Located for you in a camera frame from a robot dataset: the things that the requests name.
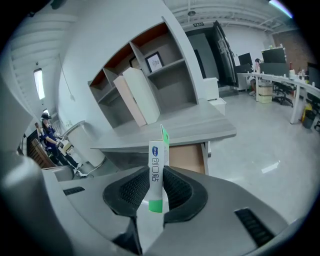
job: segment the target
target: white panel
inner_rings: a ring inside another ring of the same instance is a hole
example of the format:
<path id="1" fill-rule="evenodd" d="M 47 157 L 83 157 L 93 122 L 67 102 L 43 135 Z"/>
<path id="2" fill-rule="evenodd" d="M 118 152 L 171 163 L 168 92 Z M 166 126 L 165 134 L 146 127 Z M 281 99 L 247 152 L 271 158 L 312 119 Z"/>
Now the white panel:
<path id="1" fill-rule="evenodd" d="M 58 21 L 44 21 L 31 23 L 25 26 L 19 27 L 12 35 L 12 38 L 23 36 L 34 32 L 45 32 L 45 31 L 64 31 L 70 26 L 69 22 L 58 22 Z"/>
<path id="2" fill-rule="evenodd" d="M 122 75 L 119 75 L 113 82 L 138 126 L 146 125 L 146 120 L 135 102 L 134 96 L 132 95 L 125 78 Z"/>
<path id="3" fill-rule="evenodd" d="M 24 56 L 18 59 L 15 59 L 12 61 L 14 69 L 20 68 L 21 66 L 24 66 L 28 63 L 36 63 L 37 61 L 41 59 L 47 59 L 47 58 L 55 58 L 58 56 L 59 50 L 44 50 L 41 52 L 37 52 L 34 54 L 30 54 L 28 56 Z"/>
<path id="4" fill-rule="evenodd" d="M 11 50 L 39 42 L 61 41 L 65 33 L 65 31 L 42 31 L 18 36 L 11 40 Z"/>
<path id="5" fill-rule="evenodd" d="M 60 46 L 60 40 L 51 40 L 46 42 L 37 42 L 20 47 L 16 50 L 12 50 L 12 60 L 25 57 L 30 54 L 35 54 L 37 52 L 43 52 L 46 50 L 58 50 Z"/>
<path id="6" fill-rule="evenodd" d="M 155 123 L 160 116 L 160 111 L 144 73 L 139 69 L 129 67 L 123 72 L 123 76 L 146 123 L 148 125 Z"/>

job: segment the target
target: toothpaste box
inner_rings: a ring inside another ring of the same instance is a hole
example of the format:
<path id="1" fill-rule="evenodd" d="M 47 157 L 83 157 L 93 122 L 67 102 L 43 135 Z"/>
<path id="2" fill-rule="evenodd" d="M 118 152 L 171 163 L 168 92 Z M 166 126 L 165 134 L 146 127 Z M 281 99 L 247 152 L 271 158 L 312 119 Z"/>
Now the toothpaste box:
<path id="1" fill-rule="evenodd" d="M 161 140 L 149 141 L 149 160 L 148 166 L 150 168 L 150 200 L 149 211 L 162 213 L 163 206 L 163 172 L 164 166 L 169 165 L 169 135 L 163 125 L 161 124 Z"/>

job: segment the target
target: polished floor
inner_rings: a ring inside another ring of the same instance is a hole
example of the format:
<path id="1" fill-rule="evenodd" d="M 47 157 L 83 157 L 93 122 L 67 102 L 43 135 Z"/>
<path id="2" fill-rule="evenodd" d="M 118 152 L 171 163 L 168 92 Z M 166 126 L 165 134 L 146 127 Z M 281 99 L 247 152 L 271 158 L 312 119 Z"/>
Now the polished floor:
<path id="1" fill-rule="evenodd" d="M 223 99 L 237 135 L 211 143 L 209 174 L 245 188 L 288 223 L 305 216 L 320 187 L 320 133 L 290 124 L 290 106 L 245 92 Z"/>

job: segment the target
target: white wall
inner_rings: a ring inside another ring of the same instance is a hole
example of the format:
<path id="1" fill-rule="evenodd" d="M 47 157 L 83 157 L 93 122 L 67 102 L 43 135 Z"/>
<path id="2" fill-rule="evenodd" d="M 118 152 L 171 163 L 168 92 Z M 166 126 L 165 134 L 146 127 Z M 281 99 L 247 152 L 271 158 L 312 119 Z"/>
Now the white wall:
<path id="1" fill-rule="evenodd" d="M 194 50 L 198 50 L 207 78 L 219 78 L 217 64 L 204 33 L 188 36 Z"/>
<path id="2" fill-rule="evenodd" d="M 111 129 L 87 82 L 128 41 L 163 21 L 170 24 L 189 63 L 197 86 L 198 98 L 204 98 L 202 75 L 196 55 L 180 24 L 162 0 L 97 0 L 85 3 L 84 11 L 72 25 L 66 39 L 65 54 L 61 53 L 62 68 L 75 101 L 71 100 L 63 74 L 59 77 L 58 114 L 66 124 L 85 120 L 94 137 Z"/>
<path id="3" fill-rule="evenodd" d="M 255 59 L 262 59 L 262 51 L 269 45 L 274 45 L 272 36 L 267 35 L 265 32 L 246 28 L 246 27 L 226 27 L 223 31 L 227 38 L 230 48 L 234 53 L 235 65 L 240 65 L 239 55 L 250 53 L 252 63 L 255 63 Z"/>
<path id="4" fill-rule="evenodd" d="M 0 74 L 2 76 L 4 84 L 7 86 L 7 88 L 9 89 L 11 94 L 15 97 L 15 99 L 18 101 L 19 105 L 21 105 L 22 108 L 24 108 L 25 111 L 32 116 L 32 120 L 30 120 L 30 123 L 28 123 L 23 128 L 25 130 L 25 135 L 29 136 L 31 134 L 31 131 L 33 132 L 36 129 L 35 123 L 39 122 L 39 120 L 32 113 L 17 83 L 17 80 L 15 79 L 15 75 L 13 72 L 13 65 L 11 61 L 11 51 L 8 44 L 3 48 L 2 53 L 0 55 Z"/>

